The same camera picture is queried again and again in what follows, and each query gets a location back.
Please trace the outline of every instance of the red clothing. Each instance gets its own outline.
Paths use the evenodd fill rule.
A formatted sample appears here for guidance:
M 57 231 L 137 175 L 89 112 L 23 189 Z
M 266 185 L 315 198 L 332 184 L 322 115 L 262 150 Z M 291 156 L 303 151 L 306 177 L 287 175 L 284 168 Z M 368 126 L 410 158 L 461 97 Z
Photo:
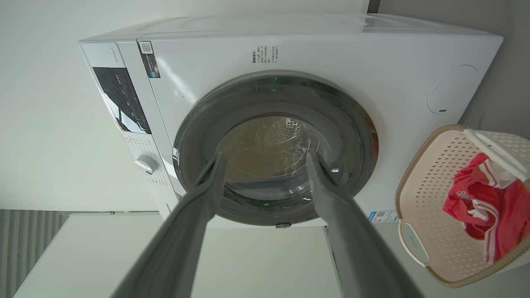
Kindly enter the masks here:
M 464 223 L 469 236 L 484 240 L 490 264 L 530 234 L 530 193 L 484 153 L 455 176 L 443 209 Z

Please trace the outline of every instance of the door glass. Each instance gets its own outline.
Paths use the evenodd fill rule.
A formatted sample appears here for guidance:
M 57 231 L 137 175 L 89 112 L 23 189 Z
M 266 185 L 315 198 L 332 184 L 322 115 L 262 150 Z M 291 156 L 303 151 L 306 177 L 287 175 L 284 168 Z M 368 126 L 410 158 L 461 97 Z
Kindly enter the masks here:
M 269 116 L 231 129 L 219 142 L 216 152 L 224 152 L 227 158 L 229 188 L 245 196 L 259 188 L 264 195 L 260 196 L 262 199 L 275 200 L 307 188 L 306 183 L 298 185 L 291 177 L 306 166 L 307 151 L 318 151 L 320 141 L 317 131 L 303 121 Z M 257 185 L 265 181 L 276 183 Z

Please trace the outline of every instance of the basket handle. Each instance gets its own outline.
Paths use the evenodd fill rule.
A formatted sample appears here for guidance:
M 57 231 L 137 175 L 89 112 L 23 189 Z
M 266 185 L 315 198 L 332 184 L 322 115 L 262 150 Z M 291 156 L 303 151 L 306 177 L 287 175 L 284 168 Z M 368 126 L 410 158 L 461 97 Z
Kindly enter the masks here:
M 422 261 L 411 249 L 409 244 L 405 241 L 405 236 L 403 235 L 403 226 L 407 225 L 412 230 L 412 233 L 414 233 L 414 236 L 416 239 L 418 239 L 418 242 L 421 245 L 421 248 L 425 252 L 425 255 L 427 256 L 427 261 Z M 412 227 L 412 225 L 408 222 L 405 222 L 404 220 L 399 220 L 399 228 L 398 228 L 398 234 L 399 234 L 399 240 L 401 240 L 401 244 L 405 248 L 405 250 L 409 253 L 410 257 L 414 259 L 418 264 L 422 265 L 423 267 L 428 266 L 428 262 L 430 261 L 429 253 L 425 249 L 425 246 L 423 246 L 423 243 L 421 242 L 421 239 L 418 237 L 418 234 L 416 233 L 416 230 Z
M 470 128 L 464 130 L 464 134 L 492 161 L 498 163 L 501 167 L 505 168 L 521 181 L 525 182 L 530 179 L 530 174 L 528 173 L 528 169 L 524 166 L 524 163 L 521 163 L 521 161 L 511 155 L 504 146 L 492 141 L 483 133 L 474 131 Z

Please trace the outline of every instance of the qr code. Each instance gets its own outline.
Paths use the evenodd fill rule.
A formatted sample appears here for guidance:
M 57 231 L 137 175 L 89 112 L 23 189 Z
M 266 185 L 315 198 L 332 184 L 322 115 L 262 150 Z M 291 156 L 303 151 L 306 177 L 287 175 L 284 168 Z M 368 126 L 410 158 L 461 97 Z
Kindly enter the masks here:
M 150 41 L 139 41 L 138 44 L 140 44 L 140 51 L 142 54 L 152 54 L 153 48 L 151 47 Z

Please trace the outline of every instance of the button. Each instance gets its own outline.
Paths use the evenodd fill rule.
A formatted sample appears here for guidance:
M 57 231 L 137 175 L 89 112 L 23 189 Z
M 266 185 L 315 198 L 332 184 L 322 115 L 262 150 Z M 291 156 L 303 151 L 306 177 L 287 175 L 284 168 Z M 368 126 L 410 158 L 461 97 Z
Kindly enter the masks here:
M 133 93 L 131 92 L 131 89 L 127 86 L 123 86 L 123 90 L 125 91 L 125 95 L 127 95 L 127 98 L 133 98 Z
M 142 112 L 140 110 L 132 110 L 132 111 L 134 112 L 136 119 L 144 120 L 144 115 L 142 115 Z
M 138 104 L 136 103 L 135 98 L 129 98 L 129 105 L 133 110 L 138 110 Z
M 120 81 L 121 81 L 121 85 L 122 86 L 128 86 L 129 84 L 127 84 L 127 80 L 125 79 L 125 75 L 124 74 L 118 74 L 118 77 L 120 78 Z
M 141 130 L 146 130 L 145 128 L 147 127 L 147 125 L 145 125 L 145 121 L 138 120 L 137 123 Z

